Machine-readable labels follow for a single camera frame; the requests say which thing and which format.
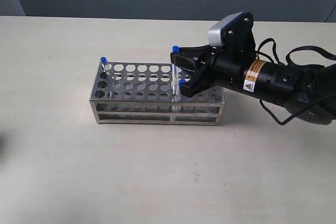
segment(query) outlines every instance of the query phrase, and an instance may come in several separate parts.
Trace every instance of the table surface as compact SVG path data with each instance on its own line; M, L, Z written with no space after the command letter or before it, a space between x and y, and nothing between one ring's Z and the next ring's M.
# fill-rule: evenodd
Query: table surface
M213 23L0 17L0 222L333 223L335 124L278 126L233 92L218 127L96 124L101 56L169 62L172 45L206 44ZM255 23L254 34L274 37L282 60L302 45L336 52L336 24Z

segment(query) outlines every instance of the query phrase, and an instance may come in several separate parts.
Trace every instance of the orange label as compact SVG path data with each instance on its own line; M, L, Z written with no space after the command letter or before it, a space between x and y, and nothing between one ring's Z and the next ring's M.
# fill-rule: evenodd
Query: orange label
M245 80L247 81L252 81L252 82L256 82L257 81L257 77L260 73L260 70L262 69L262 67L265 65L266 61L263 60L255 60L251 66L249 67Z

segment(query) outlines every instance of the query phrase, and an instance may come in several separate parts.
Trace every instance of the table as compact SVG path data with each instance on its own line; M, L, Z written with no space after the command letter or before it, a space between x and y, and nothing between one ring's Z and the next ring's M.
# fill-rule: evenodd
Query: table
M233 92L219 127L95 123L101 56L169 62L214 23L0 17L0 223L333 223L334 123L278 126ZM336 24L257 22L254 34L282 60L301 45L336 52Z

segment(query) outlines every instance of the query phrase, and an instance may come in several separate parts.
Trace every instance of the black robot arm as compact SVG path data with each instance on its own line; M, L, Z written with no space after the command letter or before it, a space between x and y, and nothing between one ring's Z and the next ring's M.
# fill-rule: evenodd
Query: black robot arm
M300 66L293 63L290 54L313 50L330 60L336 60L336 56L316 46L299 47L286 56L285 65L279 61L273 39L266 39L255 49L252 27L251 13L229 15L209 30L209 45L172 52L172 64L191 77L181 84L181 94L192 97L213 86L225 87L259 99L280 125L295 117L324 125L336 119L336 65ZM268 42L274 43L276 63L260 52ZM260 60L259 56L265 56L270 62ZM292 115L280 122L263 101L284 107Z

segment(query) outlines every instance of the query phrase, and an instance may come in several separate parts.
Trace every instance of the test tube rack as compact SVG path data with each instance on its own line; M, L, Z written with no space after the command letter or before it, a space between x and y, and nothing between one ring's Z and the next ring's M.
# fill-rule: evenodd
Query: test tube rack
M223 88L174 101L171 64L108 62L105 66L99 64L90 96L98 124L219 125L225 106ZM189 77L180 71L179 79Z

